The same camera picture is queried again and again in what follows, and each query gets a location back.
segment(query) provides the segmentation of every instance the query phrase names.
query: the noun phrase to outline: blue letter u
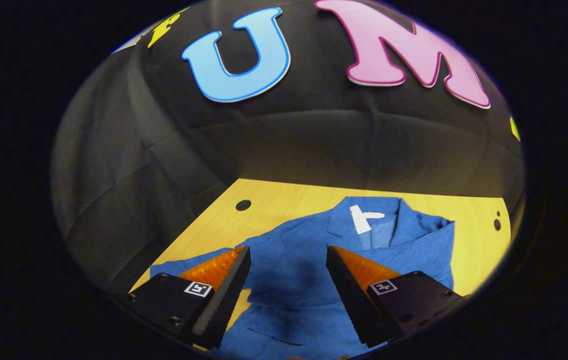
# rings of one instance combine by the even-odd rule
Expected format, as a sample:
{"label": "blue letter u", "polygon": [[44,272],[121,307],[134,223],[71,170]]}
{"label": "blue letter u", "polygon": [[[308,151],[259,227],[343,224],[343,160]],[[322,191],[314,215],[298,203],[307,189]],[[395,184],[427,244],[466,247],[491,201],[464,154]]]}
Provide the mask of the blue letter u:
{"label": "blue letter u", "polygon": [[284,77],[290,65],[290,53],[275,22],[281,13],[279,7],[270,7],[233,23],[233,28],[248,31],[257,50],[257,64],[245,73],[228,73],[224,68],[217,50],[221,31],[197,39],[184,50],[181,57],[190,62],[195,81],[207,98],[233,103],[267,91]]}

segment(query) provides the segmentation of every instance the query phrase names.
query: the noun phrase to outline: yellow tabletop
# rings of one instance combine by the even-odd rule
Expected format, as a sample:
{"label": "yellow tabletop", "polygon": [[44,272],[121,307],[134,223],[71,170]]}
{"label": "yellow tabletop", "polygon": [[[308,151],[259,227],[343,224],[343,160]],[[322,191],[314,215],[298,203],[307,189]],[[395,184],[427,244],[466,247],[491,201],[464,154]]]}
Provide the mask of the yellow tabletop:
{"label": "yellow tabletop", "polygon": [[[455,221],[451,269],[453,290],[461,296],[471,294],[488,278],[510,244],[510,221],[502,198],[396,193],[240,178],[153,264],[234,248],[286,221],[330,210],[346,196],[403,198],[417,212]],[[249,209],[235,210],[235,205],[245,199],[252,203]],[[495,219],[501,223],[500,230],[495,229]],[[149,278],[147,270],[131,291]],[[249,294],[249,289],[242,290],[228,328],[249,307]]]}

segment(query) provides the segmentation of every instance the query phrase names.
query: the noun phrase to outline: blue shirt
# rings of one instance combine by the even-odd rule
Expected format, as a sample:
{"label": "blue shirt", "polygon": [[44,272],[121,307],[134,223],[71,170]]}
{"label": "blue shirt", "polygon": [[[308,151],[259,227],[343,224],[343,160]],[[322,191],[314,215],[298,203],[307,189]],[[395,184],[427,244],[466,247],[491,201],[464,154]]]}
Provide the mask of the blue shirt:
{"label": "blue shirt", "polygon": [[[376,213],[359,234],[354,206],[364,214]],[[454,225],[416,212],[400,198],[346,197],[331,210],[246,239],[238,246],[250,246],[252,265],[244,288],[251,289],[251,305],[213,353],[230,360],[325,360],[370,351],[359,342],[326,269],[327,247],[339,246],[401,274],[419,270],[453,289]],[[176,276],[229,250],[154,265],[151,276]]]}

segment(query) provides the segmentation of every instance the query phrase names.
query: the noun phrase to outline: wooden table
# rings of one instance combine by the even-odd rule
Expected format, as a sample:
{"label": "wooden table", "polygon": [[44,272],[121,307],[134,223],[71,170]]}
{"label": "wooden table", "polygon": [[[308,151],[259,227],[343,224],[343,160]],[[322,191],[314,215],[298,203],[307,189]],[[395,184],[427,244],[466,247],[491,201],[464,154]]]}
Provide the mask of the wooden table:
{"label": "wooden table", "polygon": [[[395,193],[311,186],[240,178],[208,207],[155,260],[154,265],[185,260],[220,248],[234,248],[281,223],[330,210],[344,197],[403,198],[415,211],[455,221],[455,242],[451,269],[454,291],[471,294],[492,273],[510,244],[510,221],[501,198]],[[235,205],[249,199],[247,210]],[[496,230],[495,219],[501,229]],[[147,270],[131,291],[148,281]],[[228,328],[249,307],[250,289],[242,290]]]}

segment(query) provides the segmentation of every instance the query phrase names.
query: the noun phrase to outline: white tag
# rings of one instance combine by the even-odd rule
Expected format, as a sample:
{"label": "white tag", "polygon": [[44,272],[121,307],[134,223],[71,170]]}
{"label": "white tag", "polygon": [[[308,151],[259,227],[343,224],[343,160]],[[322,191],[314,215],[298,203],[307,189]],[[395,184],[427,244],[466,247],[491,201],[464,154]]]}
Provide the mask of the white tag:
{"label": "white tag", "polygon": [[362,212],[359,205],[351,206],[350,214],[353,216],[353,223],[355,223],[355,230],[357,230],[358,235],[371,231],[366,219],[381,219],[386,216],[383,212]]}

